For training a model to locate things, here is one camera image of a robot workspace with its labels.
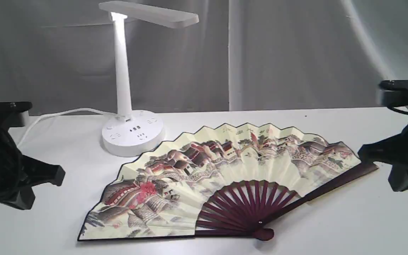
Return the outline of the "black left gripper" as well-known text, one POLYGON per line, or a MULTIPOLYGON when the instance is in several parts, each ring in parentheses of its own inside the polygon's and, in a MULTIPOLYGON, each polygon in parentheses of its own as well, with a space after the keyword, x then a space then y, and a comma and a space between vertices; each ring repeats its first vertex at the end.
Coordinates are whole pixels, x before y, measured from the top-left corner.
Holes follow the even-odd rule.
POLYGON ((32 189, 44 183, 60 187, 66 172, 60 165, 52 165, 23 155, 8 131, 0 127, 0 203, 18 210, 30 210, 36 196, 32 189), (23 163, 22 184, 19 187, 23 163))

